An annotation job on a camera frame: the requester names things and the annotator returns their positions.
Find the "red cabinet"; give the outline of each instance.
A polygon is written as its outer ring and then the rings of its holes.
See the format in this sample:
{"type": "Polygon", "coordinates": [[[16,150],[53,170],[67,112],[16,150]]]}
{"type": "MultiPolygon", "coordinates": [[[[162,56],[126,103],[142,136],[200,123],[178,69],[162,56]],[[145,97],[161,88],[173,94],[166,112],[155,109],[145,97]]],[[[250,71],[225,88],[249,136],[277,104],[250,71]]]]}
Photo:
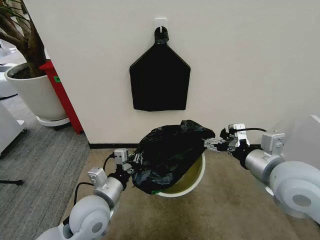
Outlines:
{"type": "Polygon", "coordinates": [[[77,134],[80,134],[84,129],[81,126],[81,123],[77,117],[77,114],[74,110],[74,107],[72,106],[69,97],[64,89],[64,86],[62,85],[60,78],[55,70],[54,65],[52,62],[49,60],[45,64],[39,67],[39,69],[45,71],[47,74],[56,95],[58,96],[66,115],[68,116],[70,123],[74,129],[74,131],[77,134]]]}

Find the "soil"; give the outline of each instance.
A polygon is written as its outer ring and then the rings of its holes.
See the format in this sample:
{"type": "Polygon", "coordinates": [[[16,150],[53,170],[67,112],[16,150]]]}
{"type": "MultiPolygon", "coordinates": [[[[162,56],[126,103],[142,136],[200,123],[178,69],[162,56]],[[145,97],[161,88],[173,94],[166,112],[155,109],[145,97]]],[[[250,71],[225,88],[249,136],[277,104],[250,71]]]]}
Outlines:
{"type": "Polygon", "coordinates": [[[20,71],[16,72],[15,74],[13,74],[11,76],[11,78],[13,79],[31,79],[34,78],[34,76],[31,76],[30,70],[28,67],[21,69],[20,71]]]}

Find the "black cable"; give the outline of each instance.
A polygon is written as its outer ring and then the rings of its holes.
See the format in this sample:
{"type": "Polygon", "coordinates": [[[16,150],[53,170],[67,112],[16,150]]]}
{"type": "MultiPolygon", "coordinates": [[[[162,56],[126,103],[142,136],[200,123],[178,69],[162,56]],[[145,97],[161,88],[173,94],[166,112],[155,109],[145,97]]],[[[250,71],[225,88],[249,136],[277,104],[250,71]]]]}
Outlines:
{"type": "Polygon", "coordinates": [[[250,131],[250,130],[257,130],[257,131],[262,131],[262,132],[266,132],[267,131],[267,130],[265,130],[263,128],[249,127],[249,128],[243,128],[243,129],[233,129],[232,132],[236,133],[236,132],[250,131]]]}
{"type": "Polygon", "coordinates": [[[84,182],[84,181],[83,181],[83,182],[79,182],[78,185],[75,187],[73,206],[76,205],[76,203],[77,203],[78,189],[79,189],[79,186],[82,185],[82,184],[94,186],[94,185],[93,185],[92,183],[90,183],[90,182],[84,182]]]}
{"type": "Polygon", "coordinates": [[[111,153],[105,160],[104,160],[104,164],[103,164],[103,170],[106,171],[106,164],[107,164],[107,161],[111,158],[115,158],[115,153],[111,153]]]}

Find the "plant pot saucer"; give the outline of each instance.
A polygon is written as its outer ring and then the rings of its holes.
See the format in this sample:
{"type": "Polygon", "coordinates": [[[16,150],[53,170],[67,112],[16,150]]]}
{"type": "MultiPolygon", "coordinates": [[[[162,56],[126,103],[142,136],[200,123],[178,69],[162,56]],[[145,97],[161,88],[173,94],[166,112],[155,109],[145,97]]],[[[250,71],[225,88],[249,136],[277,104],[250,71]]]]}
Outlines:
{"type": "Polygon", "coordinates": [[[70,123],[70,120],[68,117],[60,119],[60,120],[56,120],[56,121],[50,121],[47,119],[40,118],[38,116],[36,116],[36,119],[39,121],[39,123],[41,125],[46,126],[46,127],[57,127],[57,126],[61,126],[61,125],[65,125],[67,123],[70,123]]]}

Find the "plastic bag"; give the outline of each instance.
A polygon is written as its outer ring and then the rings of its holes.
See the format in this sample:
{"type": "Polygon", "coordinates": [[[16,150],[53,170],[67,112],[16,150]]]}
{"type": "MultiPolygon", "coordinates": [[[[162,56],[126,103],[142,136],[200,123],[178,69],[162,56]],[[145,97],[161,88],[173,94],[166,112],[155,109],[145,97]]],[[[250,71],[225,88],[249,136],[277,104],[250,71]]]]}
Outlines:
{"type": "Polygon", "coordinates": [[[215,133],[192,120],[153,129],[130,156],[133,184],[147,194],[174,185],[205,151],[215,133]]]}

